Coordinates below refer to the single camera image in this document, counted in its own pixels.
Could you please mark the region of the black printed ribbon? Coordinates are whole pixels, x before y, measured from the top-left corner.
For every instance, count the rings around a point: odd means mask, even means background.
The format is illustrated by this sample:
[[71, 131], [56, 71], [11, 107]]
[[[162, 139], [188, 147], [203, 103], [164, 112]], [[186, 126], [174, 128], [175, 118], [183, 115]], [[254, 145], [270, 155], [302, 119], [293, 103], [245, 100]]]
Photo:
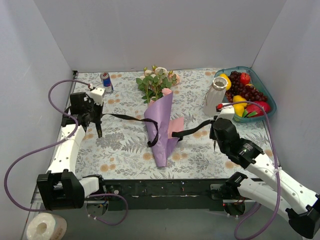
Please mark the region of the black printed ribbon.
[[[157, 142], [159, 140], [159, 127], [158, 127], [158, 123], [155, 120], [152, 120], [150, 118], [138, 119], [138, 118], [135, 118], [135, 117], [132, 117], [132, 116], [124, 115], [124, 114], [109, 113], [108, 115], [111, 115], [113, 117], [116, 117], [116, 118], [119, 118], [119, 119], [122, 119], [122, 120], [127, 120], [127, 121], [138, 121], [138, 122], [152, 123], [155, 126], [156, 135], [155, 135], [155, 137], [154, 137], [154, 139], [152, 141], [149, 140], [147, 142], [147, 145], [148, 145], [149, 148], [151, 148], [151, 147], [153, 147], [153, 146], [155, 146], [157, 144]], [[216, 121], [215, 119], [210, 119], [210, 120], [206, 120], [206, 121], [202, 122], [200, 125], [198, 125], [195, 128], [192, 128], [192, 129], [183, 130], [183, 131], [179, 131], [179, 132], [173, 131], [171, 133], [171, 136], [173, 138], [178, 138], [178, 141], [182, 141], [185, 136], [192, 135], [195, 132], [197, 132], [198, 130], [200, 130], [201, 128], [203, 128], [203, 127], [205, 127], [205, 126], [207, 126], [209, 124], [212, 125], [215, 121]]]

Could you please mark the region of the purple wrapping paper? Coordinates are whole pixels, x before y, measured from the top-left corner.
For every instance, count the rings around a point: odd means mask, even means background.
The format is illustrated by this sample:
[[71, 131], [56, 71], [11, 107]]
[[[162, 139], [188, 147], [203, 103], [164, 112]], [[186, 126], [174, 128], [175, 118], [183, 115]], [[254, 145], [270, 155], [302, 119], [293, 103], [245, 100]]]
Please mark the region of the purple wrapping paper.
[[157, 142], [151, 147], [155, 164], [158, 168], [167, 166], [167, 159], [173, 153], [178, 138], [170, 138], [168, 135], [169, 125], [171, 123], [171, 110], [173, 102], [173, 92], [170, 90], [163, 97], [151, 103], [144, 117], [157, 123], [158, 128], [152, 122], [146, 123], [147, 134], [151, 141], [158, 137]]

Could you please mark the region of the pink rose flower bunch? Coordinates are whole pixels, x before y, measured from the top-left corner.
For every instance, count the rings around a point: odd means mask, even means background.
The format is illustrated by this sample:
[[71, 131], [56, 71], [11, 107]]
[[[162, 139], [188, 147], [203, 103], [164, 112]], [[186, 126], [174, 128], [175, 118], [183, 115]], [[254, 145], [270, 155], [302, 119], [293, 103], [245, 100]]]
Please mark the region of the pink rose flower bunch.
[[152, 65], [145, 67], [143, 75], [135, 79], [138, 89], [143, 92], [141, 99], [145, 104], [155, 102], [165, 96], [164, 91], [170, 90], [181, 81], [180, 76], [173, 70]]

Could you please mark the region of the pink wrapping paper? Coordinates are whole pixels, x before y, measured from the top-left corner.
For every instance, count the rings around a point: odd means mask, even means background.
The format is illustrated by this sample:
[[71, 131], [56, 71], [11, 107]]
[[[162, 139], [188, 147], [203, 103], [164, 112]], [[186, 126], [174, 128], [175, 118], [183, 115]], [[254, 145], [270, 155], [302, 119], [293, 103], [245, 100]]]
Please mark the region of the pink wrapping paper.
[[172, 139], [173, 132], [181, 132], [184, 130], [184, 117], [179, 117], [169, 121], [168, 125], [168, 139]]

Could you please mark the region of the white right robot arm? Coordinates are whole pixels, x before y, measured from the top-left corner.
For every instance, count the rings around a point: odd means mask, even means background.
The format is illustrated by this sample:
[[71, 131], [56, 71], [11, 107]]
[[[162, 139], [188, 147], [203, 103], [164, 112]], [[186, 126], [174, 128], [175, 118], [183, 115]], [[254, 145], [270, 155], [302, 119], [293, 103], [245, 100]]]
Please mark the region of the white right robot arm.
[[258, 202], [287, 220], [300, 236], [312, 239], [320, 229], [320, 195], [292, 178], [255, 143], [241, 138], [230, 120], [213, 120], [210, 132], [223, 154], [264, 182], [260, 185], [236, 172], [228, 180], [227, 195]]

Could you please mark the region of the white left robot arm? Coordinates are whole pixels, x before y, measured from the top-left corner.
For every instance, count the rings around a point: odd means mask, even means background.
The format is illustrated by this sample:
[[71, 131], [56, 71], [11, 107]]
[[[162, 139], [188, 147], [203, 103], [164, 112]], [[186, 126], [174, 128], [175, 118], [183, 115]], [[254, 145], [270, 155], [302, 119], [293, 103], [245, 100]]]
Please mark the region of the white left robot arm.
[[87, 128], [95, 124], [98, 137], [102, 137], [103, 96], [105, 90], [97, 87], [88, 93], [72, 93], [70, 105], [64, 111], [61, 122], [62, 144], [58, 145], [47, 172], [37, 177], [42, 202], [46, 210], [80, 209], [90, 195], [95, 200], [106, 196], [101, 175], [89, 175], [78, 179], [76, 162]]

